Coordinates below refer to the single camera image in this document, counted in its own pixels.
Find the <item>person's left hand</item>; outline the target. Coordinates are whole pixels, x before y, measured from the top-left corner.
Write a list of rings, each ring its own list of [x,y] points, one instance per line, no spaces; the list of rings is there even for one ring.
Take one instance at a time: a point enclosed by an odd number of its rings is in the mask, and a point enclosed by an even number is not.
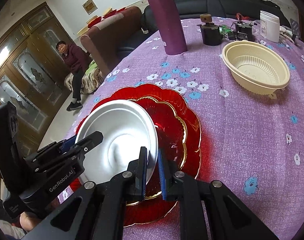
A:
[[[20,215],[20,225],[22,229],[24,229],[26,232],[31,231],[33,228],[35,228],[41,220],[39,218],[29,216],[26,212],[23,212]]]

